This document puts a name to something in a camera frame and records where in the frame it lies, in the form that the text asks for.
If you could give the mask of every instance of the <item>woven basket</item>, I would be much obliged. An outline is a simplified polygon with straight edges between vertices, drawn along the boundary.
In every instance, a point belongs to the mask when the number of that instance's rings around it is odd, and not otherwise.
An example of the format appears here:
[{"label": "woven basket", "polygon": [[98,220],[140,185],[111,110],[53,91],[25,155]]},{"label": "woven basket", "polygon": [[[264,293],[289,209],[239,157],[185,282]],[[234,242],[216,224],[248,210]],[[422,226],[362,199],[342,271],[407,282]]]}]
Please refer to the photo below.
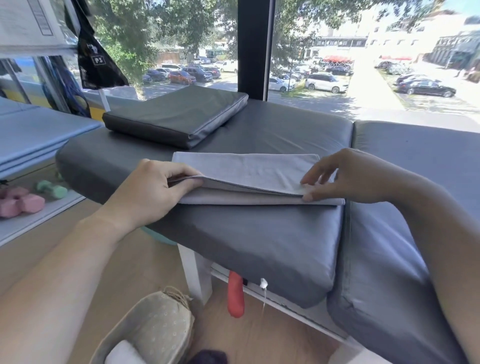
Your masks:
[{"label": "woven basket", "polygon": [[147,364],[178,364],[186,356],[194,317],[188,298],[174,288],[142,298],[101,341],[90,364],[104,364],[122,340],[132,344]]}]

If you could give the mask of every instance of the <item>red handle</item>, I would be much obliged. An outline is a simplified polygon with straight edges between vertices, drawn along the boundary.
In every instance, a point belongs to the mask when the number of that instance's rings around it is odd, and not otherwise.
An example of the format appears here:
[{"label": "red handle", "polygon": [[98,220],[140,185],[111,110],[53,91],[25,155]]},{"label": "red handle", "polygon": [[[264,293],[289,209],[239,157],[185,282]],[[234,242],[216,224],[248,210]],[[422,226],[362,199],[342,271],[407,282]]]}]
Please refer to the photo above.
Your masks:
[{"label": "red handle", "polygon": [[228,276],[227,293],[228,312],[234,318],[240,318],[245,312],[245,300],[243,299],[243,278],[234,271],[230,271]]}]

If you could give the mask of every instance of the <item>sky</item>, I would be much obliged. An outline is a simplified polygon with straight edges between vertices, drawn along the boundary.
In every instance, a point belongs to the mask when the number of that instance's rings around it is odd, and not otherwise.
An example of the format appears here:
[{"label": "sky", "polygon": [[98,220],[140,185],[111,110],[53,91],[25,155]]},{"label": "sky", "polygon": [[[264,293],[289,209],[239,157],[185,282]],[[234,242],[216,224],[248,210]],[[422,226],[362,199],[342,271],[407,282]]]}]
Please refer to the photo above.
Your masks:
[{"label": "sky", "polygon": [[480,0],[446,0],[443,9],[451,9],[465,15],[480,15]]}]

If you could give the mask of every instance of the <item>black pillow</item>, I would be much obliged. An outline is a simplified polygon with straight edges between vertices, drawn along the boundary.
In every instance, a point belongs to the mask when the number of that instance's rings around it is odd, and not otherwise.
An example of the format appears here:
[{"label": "black pillow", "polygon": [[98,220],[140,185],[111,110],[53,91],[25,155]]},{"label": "black pillow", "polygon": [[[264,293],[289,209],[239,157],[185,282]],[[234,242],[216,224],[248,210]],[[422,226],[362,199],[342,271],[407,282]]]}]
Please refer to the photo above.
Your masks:
[{"label": "black pillow", "polygon": [[103,121],[116,132],[191,149],[244,108],[247,100],[241,92],[191,85],[106,112]]}]

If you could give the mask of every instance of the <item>orange car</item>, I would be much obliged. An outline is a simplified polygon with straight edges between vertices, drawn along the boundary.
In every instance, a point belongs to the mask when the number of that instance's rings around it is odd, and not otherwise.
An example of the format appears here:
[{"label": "orange car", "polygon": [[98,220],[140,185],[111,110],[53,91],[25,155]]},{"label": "orange car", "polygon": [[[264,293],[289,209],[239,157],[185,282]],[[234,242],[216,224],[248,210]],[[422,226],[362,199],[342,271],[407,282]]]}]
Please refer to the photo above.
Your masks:
[{"label": "orange car", "polygon": [[172,84],[190,85],[197,82],[195,77],[190,76],[185,71],[172,71],[168,74],[168,78]]}]

